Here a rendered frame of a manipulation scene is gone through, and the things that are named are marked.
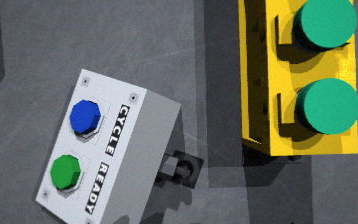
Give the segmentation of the white button panel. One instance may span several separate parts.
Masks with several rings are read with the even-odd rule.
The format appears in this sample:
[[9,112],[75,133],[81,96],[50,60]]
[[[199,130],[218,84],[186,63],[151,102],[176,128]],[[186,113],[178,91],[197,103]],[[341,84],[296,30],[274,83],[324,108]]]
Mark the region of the white button panel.
[[180,107],[82,69],[36,201],[68,224],[139,224],[156,176],[194,189],[204,160],[164,153]]

